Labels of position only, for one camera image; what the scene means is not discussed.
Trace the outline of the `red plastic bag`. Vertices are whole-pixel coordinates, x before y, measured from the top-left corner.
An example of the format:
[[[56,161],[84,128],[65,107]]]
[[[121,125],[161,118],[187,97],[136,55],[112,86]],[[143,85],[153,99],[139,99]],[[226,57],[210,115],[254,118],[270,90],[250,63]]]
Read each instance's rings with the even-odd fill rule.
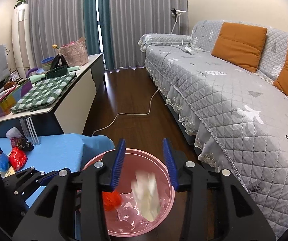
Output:
[[[122,204],[121,194],[114,190],[113,192],[103,192],[103,205],[104,210],[107,212],[113,211]]]

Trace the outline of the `red wrapper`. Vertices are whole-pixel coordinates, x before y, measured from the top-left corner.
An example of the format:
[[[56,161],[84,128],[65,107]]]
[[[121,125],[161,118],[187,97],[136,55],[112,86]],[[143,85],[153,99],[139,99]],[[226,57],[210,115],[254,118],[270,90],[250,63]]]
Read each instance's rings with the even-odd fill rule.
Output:
[[[25,166],[28,157],[25,152],[18,147],[14,147],[9,155],[9,163],[15,171],[20,171]]]

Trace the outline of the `blue plastic bag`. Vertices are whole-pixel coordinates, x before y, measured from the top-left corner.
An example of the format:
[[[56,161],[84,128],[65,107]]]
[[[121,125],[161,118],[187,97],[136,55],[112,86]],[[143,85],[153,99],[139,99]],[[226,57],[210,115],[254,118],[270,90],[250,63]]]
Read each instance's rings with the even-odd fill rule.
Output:
[[[9,169],[9,158],[2,149],[0,149],[0,171],[7,172]]]

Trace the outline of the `white paper carton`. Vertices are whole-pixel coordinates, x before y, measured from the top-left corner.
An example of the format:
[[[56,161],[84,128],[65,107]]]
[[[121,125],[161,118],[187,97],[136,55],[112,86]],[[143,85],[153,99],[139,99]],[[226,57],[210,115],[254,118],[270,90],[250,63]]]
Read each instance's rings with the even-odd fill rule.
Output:
[[[135,180],[131,182],[131,190],[143,218],[149,222],[155,221],[160,210],[155,174],[136,171]]]

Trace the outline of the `white foam net roll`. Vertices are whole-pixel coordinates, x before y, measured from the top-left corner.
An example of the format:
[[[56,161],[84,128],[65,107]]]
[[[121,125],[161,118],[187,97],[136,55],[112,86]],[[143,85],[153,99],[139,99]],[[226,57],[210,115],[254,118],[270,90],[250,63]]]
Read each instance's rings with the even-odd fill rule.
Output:
[[[11,138],[21,138],[23,135],[22,133],[16,128],[10,128],[7,132],[6,132],[6,137],[11,139]]]

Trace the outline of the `clear plastic tube bundle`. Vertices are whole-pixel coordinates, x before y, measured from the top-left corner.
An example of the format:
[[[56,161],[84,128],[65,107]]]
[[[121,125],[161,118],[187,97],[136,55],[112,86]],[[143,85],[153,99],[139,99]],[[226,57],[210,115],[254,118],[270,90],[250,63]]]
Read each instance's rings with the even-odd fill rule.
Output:
[[[40,141],[37,136],[32,118],[29,117],[24,117],[20,119],[20,125],[23,130],[24,136],[30,141],[33,145],[39,145]]]

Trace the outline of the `yellow tissue pack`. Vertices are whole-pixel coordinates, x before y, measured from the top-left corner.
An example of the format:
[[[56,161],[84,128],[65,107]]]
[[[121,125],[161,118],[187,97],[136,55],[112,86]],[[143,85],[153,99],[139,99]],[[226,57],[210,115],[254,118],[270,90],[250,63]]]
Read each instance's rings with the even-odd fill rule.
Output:
[[[4,177],[14,175],[15,173],[16,173],[15,169],[12,166],[10,166],[9,169],[6,171]]]

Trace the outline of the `blue table mat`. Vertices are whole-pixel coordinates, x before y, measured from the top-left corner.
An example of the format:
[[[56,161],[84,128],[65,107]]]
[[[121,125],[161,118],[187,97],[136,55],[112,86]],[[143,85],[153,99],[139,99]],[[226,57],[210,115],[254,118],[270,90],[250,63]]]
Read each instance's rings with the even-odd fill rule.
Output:
[[[106,136],[62,134],[39,137],[40,144],[27,152],[28,160],[22,169],[34,167],[40,172],[59,171],[65,167],[79,171],[97,155],[113,150],[113,141]]]

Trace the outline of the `pink plastic basin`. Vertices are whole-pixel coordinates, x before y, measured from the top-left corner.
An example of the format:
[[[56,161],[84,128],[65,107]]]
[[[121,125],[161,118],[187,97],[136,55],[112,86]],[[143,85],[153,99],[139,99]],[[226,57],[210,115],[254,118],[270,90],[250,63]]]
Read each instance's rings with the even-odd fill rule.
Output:
[[[164,163],[124,140],[92,158],[80,176],[81,240],[147,233],[172,209],[175,191]]]

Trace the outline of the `white dark coffee table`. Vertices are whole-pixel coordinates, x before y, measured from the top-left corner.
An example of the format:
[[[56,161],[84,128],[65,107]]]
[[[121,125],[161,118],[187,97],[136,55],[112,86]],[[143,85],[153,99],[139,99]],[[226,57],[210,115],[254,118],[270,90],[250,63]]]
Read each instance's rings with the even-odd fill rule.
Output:
[[[88,63],[76,71],[75,79],[54,103],[43,109],[0,117],[0,138],[12,127],[22,130],[22,124],[38,137],[82,134],[104,72],[103,54],[89,55]]]

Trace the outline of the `grey quilted sofa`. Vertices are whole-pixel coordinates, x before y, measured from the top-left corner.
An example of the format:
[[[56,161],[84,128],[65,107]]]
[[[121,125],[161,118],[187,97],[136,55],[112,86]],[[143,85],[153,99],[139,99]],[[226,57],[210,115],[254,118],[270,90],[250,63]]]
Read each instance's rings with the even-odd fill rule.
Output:
[[[288,240],[288,96],[274,86],[288,33],[267,28],[259,67],[211,54],[223,21],[197,22],[191,35],[145,34],[145,67],[215,171],[229,169],[258,205],[277,240]]]

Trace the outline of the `colourful storage box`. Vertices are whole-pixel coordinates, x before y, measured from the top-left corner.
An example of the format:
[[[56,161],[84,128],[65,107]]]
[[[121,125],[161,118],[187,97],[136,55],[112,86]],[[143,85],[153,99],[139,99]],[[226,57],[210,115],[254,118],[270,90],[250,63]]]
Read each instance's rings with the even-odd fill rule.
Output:
[[[30,80],[22,81],[0,93],[0,117],[10,114],[11,108],[32,88]]]

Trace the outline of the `green checkered cloth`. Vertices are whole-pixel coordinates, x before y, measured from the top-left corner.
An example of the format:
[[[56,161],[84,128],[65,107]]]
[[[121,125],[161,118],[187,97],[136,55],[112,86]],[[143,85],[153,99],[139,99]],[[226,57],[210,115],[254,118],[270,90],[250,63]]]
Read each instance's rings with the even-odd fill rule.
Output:
[[[12,108],[12,113],[42,109],[53,102],[67,89],[76,74],[39,81]]]

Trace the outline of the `brown plush toy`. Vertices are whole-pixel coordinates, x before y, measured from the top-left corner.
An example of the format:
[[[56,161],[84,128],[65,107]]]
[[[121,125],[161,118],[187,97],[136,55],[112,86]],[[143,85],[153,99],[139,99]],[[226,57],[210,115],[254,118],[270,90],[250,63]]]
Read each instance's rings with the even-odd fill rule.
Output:
[[[5,82],[4,84],[4,89],[7,90],[13,86],[16,86],[17,85],[17,82],[14,82],[14,81],[7,81]]]

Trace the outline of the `dark green tray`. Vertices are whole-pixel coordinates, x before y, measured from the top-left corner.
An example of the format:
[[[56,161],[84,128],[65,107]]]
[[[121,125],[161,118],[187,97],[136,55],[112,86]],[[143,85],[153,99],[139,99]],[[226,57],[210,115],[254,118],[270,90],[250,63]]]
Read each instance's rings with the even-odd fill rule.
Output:
[[[45,74],[45,77],[47,79],[51,79],[51,78],[62,77],[62,76],[65,76],[67,74],[68,74],[68,66],[62,65],[62,66],[55,67],[52,70],[48,71]]]

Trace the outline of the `stacked plastic bowls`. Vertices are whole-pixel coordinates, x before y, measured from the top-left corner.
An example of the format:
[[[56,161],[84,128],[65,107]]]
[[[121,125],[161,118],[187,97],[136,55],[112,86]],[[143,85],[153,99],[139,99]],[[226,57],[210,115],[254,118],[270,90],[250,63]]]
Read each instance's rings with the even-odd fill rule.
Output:
[[[41,61],[41,68],[44,71],[49,71],[51,69],[51,65],[52,65],[53,59],[54,59],[54,57],[48,57],[48,58],[43,59]]]

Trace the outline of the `black hat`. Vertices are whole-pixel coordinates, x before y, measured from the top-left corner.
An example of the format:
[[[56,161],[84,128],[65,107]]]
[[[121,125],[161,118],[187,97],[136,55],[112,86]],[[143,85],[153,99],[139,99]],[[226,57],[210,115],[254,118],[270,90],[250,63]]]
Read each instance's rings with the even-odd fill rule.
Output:
[[[51,70],[62,66],[68,67],[68,63],[62,54],[57,54],[52,61]]]

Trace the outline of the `pink lace basket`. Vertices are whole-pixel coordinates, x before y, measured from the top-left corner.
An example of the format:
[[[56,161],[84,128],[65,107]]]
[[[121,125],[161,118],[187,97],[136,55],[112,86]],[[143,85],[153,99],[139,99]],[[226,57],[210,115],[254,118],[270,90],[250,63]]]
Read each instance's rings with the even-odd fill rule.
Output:
[[[58,53],[63,55],[69,66],[83,66],[88,63],[88,51],[86,39],[81,37],[79,40],[61,46]]]

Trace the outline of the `white floor air conditioner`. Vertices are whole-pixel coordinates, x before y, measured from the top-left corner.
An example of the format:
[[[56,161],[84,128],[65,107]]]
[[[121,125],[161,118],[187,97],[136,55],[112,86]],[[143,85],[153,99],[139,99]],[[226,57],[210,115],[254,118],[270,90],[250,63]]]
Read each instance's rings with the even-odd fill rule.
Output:
[[[29,27],[29,5],[21,4],[13,10],[11,28],[15,65],[24,80],[26,80],[26,72],[35,67]]]

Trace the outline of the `grey curtains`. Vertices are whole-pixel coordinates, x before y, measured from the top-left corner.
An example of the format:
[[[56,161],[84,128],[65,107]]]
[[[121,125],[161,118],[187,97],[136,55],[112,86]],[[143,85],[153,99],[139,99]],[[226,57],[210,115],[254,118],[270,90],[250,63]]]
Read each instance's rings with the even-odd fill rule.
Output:
[[[84,0],[26,0],[30,39],[36,64],[56,55],[52,44],[65,45],[85,37]],[[170,34],[172,8],[188,9],[187,0],[110,0],[110,23],[115,68],[142,66],[145,58],[138,41],[148,33]],[[173,34],[188,33],[188,17]]]

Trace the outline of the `teal curtain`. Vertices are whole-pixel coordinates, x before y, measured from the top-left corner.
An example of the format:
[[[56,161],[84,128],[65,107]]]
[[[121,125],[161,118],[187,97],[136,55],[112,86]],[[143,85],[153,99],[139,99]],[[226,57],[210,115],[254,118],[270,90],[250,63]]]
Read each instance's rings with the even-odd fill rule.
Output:
[[[88,53],[102,52],[106,68],[114,69],[110,0],[84,0],[84,29]]]

